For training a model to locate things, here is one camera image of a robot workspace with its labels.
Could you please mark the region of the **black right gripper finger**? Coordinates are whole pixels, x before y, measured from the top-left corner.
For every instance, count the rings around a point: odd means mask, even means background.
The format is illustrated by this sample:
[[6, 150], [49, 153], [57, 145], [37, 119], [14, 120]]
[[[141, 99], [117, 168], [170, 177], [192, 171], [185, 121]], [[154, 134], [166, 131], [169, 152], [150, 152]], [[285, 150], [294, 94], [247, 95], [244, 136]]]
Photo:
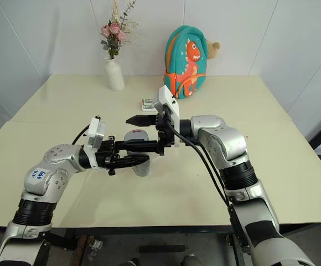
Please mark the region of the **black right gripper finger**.
[[128, 150], [132, 152], [158, 152], [157, 141], [135, 140], [128, 143]]
[[127, 124], [138, 127], [149, 127], [156, 124], [156, 115], [135, 115], [126, 120]]

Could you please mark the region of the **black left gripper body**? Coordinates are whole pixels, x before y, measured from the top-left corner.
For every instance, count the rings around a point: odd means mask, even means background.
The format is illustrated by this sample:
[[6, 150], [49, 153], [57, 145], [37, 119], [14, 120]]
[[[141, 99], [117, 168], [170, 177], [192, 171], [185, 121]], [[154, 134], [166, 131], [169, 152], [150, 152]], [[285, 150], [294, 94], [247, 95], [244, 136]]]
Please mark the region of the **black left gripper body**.
[[97, 165], [108, 171], [109, 176], [116, 174], [115, 166], [115, 137], [109, 136], [107, 140], [103, 140], [101, 146], [96, 153]]

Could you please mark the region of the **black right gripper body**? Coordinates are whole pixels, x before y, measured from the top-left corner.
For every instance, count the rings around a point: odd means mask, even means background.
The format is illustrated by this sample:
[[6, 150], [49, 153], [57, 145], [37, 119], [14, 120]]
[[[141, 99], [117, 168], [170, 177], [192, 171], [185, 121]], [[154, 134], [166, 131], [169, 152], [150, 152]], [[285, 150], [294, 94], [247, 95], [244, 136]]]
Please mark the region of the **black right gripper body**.
[[164, 149], [174, 145], [174, 132], [168, 115], [156, 115], [156, 130], [158, 134], [157, 154], [164, 155]]

